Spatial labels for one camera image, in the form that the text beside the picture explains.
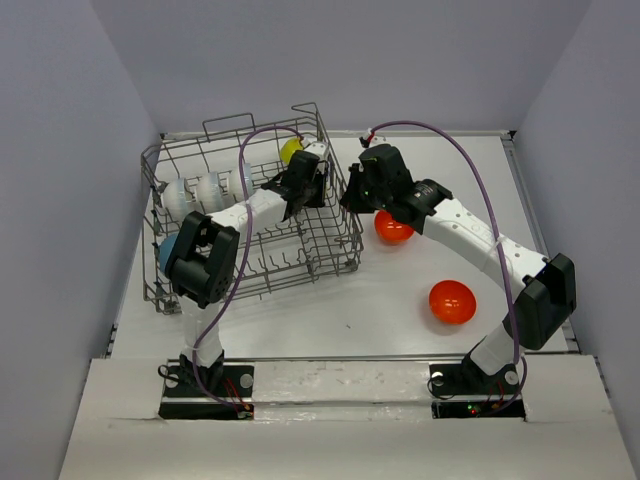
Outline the lime green bowl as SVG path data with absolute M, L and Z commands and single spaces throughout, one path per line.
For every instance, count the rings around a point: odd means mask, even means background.
M 303 140 L 299 137 L 288 139 L 279 150 L 279 158 L 284 165 L 288 165 L 293 155 L 305 148 Z

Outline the white square dish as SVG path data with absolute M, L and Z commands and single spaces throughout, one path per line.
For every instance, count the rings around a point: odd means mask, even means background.
M 323 191 L 323 195 L 324 195 L 325 199 L 330 196 L 330 190 L 331 190 L 331 172 L 330 172 L 330 170 L 327 170 L 324 173 L 324 191 Z

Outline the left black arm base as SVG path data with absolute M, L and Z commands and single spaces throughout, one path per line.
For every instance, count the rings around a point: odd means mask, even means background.
M 160 365 L 163 390 L 158 414 L 165 420 L 252 420 L 254 367 L 225 363 L 222 376 L 207 396 L 194 380 L 188 380 L 176 362 Z

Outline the grey wire dish rack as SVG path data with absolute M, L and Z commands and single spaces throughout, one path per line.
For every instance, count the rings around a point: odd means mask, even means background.
M 266 132 L 252 114 L 241 113 L 206 120 L 199 132 L 166 136 L 143 151 L 141 183 L 147 206 L 140 241 L 142 297 L 157 312 L 172 315 L 180 311 L 178 296 L 157 261 L 159 244 L 178 233 L 181 224 L 173 221 L 162 207 L 161 194 L 167 184 L 184 178 L 193 194 L 193 210 L 203 213 L 195 198 L 196 184 L 203 175 L 218 172 L 222 188 L 229 194 L 228 176 L 238 166 L 238 154 L 243 152 L 256 191 L 286 169 L 279 150 L 297 134 L 303 136 L 306 144 L 313 141 L 328 144 L 330 196 L 324 198 L 324 207 L 306 207 L 294 217 L 253 234 L 249 245 L 240 245 L 239 256 L 247 251 L 248 264 L 236 297 L 263 297 L 315 282 L 323 276 L 339 276 L 358 269 L 363 228 L 358 217 L 339 203 L 347 183 L 318 107 L 308 102 L 292 109 L 294 117 L 269 123 Z

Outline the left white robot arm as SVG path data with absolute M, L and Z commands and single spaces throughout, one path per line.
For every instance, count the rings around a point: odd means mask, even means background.
M 161 270 L 179 296 L 182 311 L 184 346 L 178 378 L 198 394 L 215 392 L 223 376 L 218 322 L 246 268 L 247 251 L 236 263 L 240 245 L 305 207 L 324 204 L 321 164 L 327 156 L 327 145 L 318 141 L 294 151 L 286 169 L 246 201 L 210 215 L 188 214 L 179 233 L 160 245 Z

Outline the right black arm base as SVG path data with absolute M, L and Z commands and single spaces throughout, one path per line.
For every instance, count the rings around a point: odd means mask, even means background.
M 427 389 L 434 419 L 526 418 L 512 364 L 478 381 L 466 379 L 460 363 L 430 364 Z

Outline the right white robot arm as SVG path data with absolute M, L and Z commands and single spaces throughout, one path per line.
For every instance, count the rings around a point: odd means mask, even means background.
M 438 182 L 414 180 L 397 147 L 382 143 L 366 148 L 349 172 L 340 200 L 348 211 L 384 211 L 449 248 L 503 288 L 507 314 L 454 372 L 455 381 L 468 390 L 486 390 L 525 351 L 541 349 L 576 309 L 570 258 L 548 258 L 494 232 Z

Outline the blue bowl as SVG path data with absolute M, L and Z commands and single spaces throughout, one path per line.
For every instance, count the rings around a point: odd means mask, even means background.
M 169 260 L 170 254 L 171 254 L 171 252 L 172 252 L 172 250 L 174 248 L 176 240 L 177 240 L 177 235 L 176 234 L 172 234 L 172 235 L 167 236 L 159 244 L 158 251 L 157 251 L 157 261 L 158 261 L 159 270 L 163 274 L 166 273 L 168 260 Z

